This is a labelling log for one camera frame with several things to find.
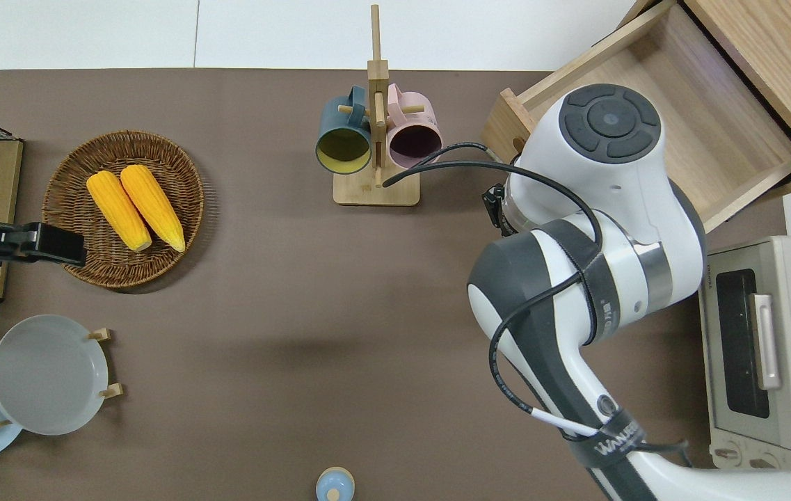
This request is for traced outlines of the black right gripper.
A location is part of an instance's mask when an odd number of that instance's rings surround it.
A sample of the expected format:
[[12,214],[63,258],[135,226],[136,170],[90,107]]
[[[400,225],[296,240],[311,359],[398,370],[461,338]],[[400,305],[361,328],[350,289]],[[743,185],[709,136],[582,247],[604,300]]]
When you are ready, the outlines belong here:
[[500,234],[508,234],[509,231],[503,226],[503,199],[504,185],[500,183],[494,184],[482,194],[482,203],[484,204],[491,225],[500,231]]

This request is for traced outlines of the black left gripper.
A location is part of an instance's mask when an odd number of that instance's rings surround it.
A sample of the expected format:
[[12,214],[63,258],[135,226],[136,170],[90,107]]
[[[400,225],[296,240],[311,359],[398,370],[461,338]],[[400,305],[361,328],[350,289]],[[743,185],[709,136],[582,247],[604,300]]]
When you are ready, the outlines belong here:
[[87,257],[86,238],[78,232],[45,223],[0,223],[0,267],[7,262],[35,263],[41,259],[83,267]]

